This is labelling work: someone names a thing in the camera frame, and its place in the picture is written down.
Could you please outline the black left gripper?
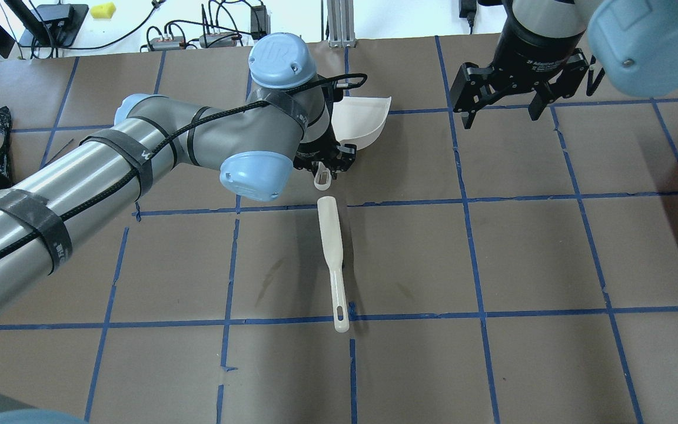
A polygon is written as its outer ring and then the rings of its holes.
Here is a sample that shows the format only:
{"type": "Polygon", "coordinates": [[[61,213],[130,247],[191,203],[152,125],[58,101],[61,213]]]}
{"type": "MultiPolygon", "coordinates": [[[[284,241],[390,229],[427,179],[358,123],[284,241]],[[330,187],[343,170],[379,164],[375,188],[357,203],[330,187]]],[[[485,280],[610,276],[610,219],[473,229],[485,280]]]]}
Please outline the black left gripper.
{"type": "Polygon", "coordinates": [[[309,143],[300,143],[293,159],[296,170],[307,170],[318,173],[318,165],[322,164],[332,174],[346,172],[355,163],[357,145],[341,144],[334,136],[322,136],[309,143]]]}

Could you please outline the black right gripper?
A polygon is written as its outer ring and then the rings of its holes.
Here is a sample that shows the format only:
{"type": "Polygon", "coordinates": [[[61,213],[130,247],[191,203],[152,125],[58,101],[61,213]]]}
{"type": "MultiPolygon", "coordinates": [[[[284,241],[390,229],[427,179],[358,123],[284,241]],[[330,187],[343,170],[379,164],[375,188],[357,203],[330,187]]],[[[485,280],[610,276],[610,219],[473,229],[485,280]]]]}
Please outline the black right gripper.
{"type": "Polygon", "coordinates": [[[552,102],[573,97],[588,70],[589,62],[580,48],[557,62],[537,62],[519,55],[487,67],[464,62],[451,85],[452,106],[454,112],[460,112],[464,129],[469,130],[482,108],[503,97],[532,93],[527,109],[531,121],[537,121],[552,102]]]}

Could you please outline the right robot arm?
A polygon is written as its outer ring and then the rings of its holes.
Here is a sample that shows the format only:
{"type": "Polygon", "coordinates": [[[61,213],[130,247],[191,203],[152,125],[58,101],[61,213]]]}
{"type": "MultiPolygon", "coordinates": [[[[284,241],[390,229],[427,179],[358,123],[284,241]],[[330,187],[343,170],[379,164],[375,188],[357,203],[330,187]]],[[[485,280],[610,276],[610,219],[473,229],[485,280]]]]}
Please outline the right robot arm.
{"type": "Polygon", "coordinates": [[[678,90],[678,1],[502,1],[506,21],[492,62],[460,65],[450,87],[465,128],[506,96],[533,94],[530,118],[599,81],[631,97],[678,90]]]}

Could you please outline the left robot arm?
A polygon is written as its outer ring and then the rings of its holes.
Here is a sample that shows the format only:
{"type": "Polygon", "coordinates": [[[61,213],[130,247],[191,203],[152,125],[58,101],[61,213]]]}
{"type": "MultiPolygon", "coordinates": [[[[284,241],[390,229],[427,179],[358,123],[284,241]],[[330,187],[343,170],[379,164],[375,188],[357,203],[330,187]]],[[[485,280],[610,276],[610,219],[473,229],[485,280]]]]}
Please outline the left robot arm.
{"type": "Polygon", "coordinates": [[[318,74],[307,44],[285,32],[253,46],[248,70],[244,105],[216,110],[132,94],[113,126],[0,190],[0,315],[179,164],[218,171],[226,190],[264,203],[279,198],[294,169],[352,166],[356,147],[337,142],[333,104],[368,75],[318,74]]]}

